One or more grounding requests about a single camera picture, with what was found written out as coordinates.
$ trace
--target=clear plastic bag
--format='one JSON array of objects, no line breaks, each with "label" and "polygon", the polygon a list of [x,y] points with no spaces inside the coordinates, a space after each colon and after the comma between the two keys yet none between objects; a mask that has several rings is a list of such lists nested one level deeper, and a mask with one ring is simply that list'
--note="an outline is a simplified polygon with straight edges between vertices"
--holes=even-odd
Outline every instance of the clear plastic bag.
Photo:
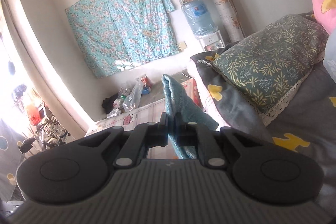
[{"label": "clear plastic bag", "polygon": [[130,112],[131,110],[136,109],[139,106],[142,89],[143,89],[143,82],[141,81],[141,78],[139,78],[131,94],[126,97],[123,103],[126,112]]}]

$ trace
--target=teal floral fabric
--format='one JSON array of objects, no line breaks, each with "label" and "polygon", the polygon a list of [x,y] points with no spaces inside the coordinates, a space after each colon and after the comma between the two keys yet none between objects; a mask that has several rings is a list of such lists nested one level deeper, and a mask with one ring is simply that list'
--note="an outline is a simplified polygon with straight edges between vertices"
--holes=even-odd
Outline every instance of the teal floral fabric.
[{"label": "teal floral fabric", "polygon": [[288,15],[234,45],[213,65],[270,121],[322,61],[327,40],[320,24]]},{"label": "teal floral fabric", "polygon": [[179,52],[171,0],[80,0],[66,9],[85,61],[97,77]]}]

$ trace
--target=lace trim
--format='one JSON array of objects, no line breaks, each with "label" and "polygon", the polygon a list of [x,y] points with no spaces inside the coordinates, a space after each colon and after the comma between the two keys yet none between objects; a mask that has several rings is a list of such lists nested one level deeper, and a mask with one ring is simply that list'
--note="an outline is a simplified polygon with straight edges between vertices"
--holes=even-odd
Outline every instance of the lace trim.
[{"label": "lace trim", "polygon": [[[314,62],[314,64],[320,63],[324,59],[325,52],[321,52]],[[307,79],[309,74],[312,72],[314,66],[311,68],[311,70],[302,77],[299,82],[297,82],[278,102],[277,104],[272,107],[268,112],[261,113],[258,111],[258,114],[260,115],[263,123],[265,126],[268,126],[271,121],[273,121],[283,110],[289,105],[290,101],[294,98],[295,94],[297,93],[299,87]]]}]

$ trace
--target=rolled mat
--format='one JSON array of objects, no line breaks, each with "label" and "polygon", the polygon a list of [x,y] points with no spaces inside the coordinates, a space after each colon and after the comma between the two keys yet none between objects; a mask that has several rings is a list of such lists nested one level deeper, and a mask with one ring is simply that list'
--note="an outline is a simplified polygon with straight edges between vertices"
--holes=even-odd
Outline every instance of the rolled mat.
[{"label": "rolled mat", "polygon": [[241,24],[238,20],[236,8],[232,0],[213,0],[223,25],[231,42],[241,41],[245,38]]}]

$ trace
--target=pink plush toy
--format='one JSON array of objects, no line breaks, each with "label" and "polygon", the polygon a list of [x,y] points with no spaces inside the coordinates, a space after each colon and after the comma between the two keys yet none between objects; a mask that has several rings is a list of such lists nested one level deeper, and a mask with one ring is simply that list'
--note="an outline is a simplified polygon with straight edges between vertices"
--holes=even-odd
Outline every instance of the pink plush toy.
[{"label": "pink plush toy", "polygon": [[336,28],[336,0],[312,0],[314,15],[317,20],[331,34]]}]

